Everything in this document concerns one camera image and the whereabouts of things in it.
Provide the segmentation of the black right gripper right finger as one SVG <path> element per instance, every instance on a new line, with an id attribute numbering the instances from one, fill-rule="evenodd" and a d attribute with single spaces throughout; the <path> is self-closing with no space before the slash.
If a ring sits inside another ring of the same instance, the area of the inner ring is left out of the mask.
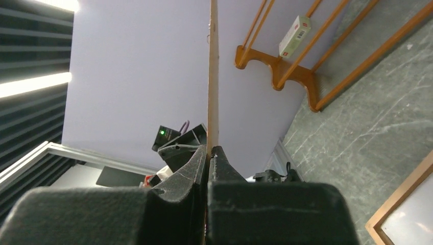
<path id="1" fill-rule="evenodd" d="M 246 181 L 212 148 L 208 244 L 358 244 L 346 200 L 326 183 Z"/>

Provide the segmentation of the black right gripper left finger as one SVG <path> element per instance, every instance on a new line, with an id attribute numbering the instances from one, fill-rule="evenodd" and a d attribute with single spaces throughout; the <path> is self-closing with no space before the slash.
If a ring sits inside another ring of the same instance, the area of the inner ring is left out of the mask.
<path id="1" fill-rule="evenodd" d="M 206 146 L 153 188 L 38 187 L 1 227 L 1 244 L 202 244 Z"/>

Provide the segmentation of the brown frame backing board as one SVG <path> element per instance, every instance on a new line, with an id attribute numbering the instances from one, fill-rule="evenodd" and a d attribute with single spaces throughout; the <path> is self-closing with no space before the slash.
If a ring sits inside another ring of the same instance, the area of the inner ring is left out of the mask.
<path id="1" fill-rule="evenodd" d="M 212 148 L 219 144 L 219 27 L 218 1 L 210 1 L 209 21 L 209 68 L 207 103 L 207 158 Z"/>

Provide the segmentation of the glossy plant photo print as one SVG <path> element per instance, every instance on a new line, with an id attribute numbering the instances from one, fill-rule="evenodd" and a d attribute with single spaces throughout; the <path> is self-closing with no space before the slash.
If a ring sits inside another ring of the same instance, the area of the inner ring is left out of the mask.
<path id="1" fill-rule="evenodd" d="M 432 244 L 432 175 L 381 226 L 393 244 Z"/>

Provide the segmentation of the wooden picture frame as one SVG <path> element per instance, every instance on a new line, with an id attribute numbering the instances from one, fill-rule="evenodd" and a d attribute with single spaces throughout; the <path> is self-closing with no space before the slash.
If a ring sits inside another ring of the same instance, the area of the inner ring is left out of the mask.
<path id="1" fill-rule="evenodd" d="M 376 244 L 393 244 L 382 225 L 432 173 L 432 152 L 430 152 L 390 197 L 366 222 L 365 228 Z"/>

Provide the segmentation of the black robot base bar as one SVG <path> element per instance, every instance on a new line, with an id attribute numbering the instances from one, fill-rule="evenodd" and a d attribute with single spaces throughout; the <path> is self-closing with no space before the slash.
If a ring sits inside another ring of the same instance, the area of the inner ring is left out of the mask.
<path id="1" fill-rule="evenodd" d="M 297 171 L 291 167 L 291 162 L 287 162 L 285 166 L 286 175 L 281 175 L 274 170 L 267 169 L 264 172 L 256 173 L 253 176 L 255 182 L 263 183 L 290 183 L 303 182 Z"/>

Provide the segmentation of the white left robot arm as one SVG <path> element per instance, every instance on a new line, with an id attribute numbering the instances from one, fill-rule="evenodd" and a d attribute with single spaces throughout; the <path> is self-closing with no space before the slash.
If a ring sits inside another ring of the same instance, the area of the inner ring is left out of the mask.
<path id="1" fill-rule="evenodd" d="M 183 167 L 201 145 L 207 144 L 207 129 L 204 124 L 189 128 L 185 121 L 180 130 L 160 126 L 152 146 L 165 166 L 157 173 L 145 176 L 142 187 L 154 187 Z"/>

